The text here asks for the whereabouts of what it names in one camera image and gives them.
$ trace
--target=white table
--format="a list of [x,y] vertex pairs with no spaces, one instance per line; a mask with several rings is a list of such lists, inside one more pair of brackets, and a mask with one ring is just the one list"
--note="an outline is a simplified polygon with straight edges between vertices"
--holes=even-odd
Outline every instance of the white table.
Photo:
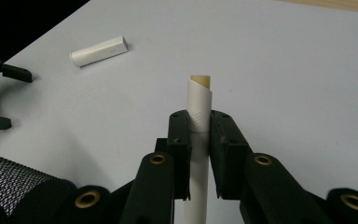
[[[69,52],[124,35],[128,53],[83,68]],[[115,190],[135,178],[168,117],[186,108],[190,75],[212,76],[213,109],[231,115],[255,152],[279,159],[325,198],[358,190],[358,13],[279,1],[93,0],[7,63],[0,77],[0,156]],[[208,223],[242,223],[217,200]],[[176,202],[176,223],[183,203]]]

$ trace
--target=white cylinder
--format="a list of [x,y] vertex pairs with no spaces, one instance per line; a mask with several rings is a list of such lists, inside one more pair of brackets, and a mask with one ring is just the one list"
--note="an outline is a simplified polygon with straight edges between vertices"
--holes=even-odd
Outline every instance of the white cylinder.
[[185,201],[185,224],[206,224],[209,132],[212,110],[212,92],[208,84],[191,78],[187,85],[187,112],[190,117],[192,153],[190,161],[190,195]]
[[124,36],[119,36],[85,49],[73,51],[70,53],[70,58],[75,66],[81,67],[128,51]]

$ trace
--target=white paper roll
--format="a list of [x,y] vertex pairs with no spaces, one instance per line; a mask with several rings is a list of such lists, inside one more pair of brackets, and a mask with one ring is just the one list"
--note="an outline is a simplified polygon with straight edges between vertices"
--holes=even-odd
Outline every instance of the white paper roll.
[[209,84],[202,84],[190,79],[187,86],[187,112],[193,148],[190,161],[191,200],[185,201],[185,224],[206,223],[212,92]]

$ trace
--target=tan cylinder tip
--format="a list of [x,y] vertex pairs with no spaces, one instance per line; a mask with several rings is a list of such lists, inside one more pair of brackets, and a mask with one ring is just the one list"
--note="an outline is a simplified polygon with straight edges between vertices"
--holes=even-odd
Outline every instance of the tan cylinder tip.
[[204,86],[208,90],[211,88],[211,76],[194,75],[191,76],[190,79]]

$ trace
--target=white cylindrical object lying on table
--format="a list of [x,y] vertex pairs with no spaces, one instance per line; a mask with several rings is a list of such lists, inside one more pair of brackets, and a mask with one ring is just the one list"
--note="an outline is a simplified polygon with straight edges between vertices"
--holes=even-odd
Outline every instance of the white cylindrical object lying on table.
[[209,76],[191,76],[187,85],[187,112],[190,117],[192,153],[190,195],[185,201],[185,224],[205,224],[208,195],[209,132],[212,92]]
[[81,67],[128,51],[126,39],[124,36],[119,36],[86,49],[73,51],[70,58],[75,66]]

